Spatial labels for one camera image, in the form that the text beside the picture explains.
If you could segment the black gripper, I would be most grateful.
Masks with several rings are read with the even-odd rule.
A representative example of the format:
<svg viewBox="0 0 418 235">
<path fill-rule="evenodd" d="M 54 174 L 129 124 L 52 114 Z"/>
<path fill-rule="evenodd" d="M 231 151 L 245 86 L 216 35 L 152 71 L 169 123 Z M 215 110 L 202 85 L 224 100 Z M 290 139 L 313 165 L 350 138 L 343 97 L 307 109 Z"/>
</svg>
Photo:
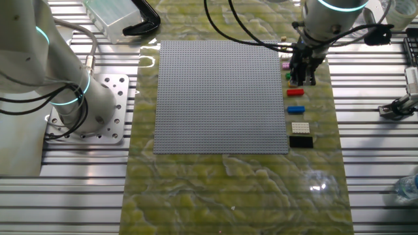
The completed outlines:
<svg viewBox="0 0 418 235">
<path fill-rule="evenodd" d="M 299 65 L 307 63 L 311 67 L 306 69 L 306 83 L 309 86 L 315 86 L 316 79 L 314 67 L 318 67 L 324 62 L 327 55 L 327 45 L 309 45 L 300 41 L 292 43 L 291 46 L 293 51 L 290 67 L 293 68 L 291 69 L 290 84 L 296 87 L 303 85 L 303 67 Z"/>
</svg>

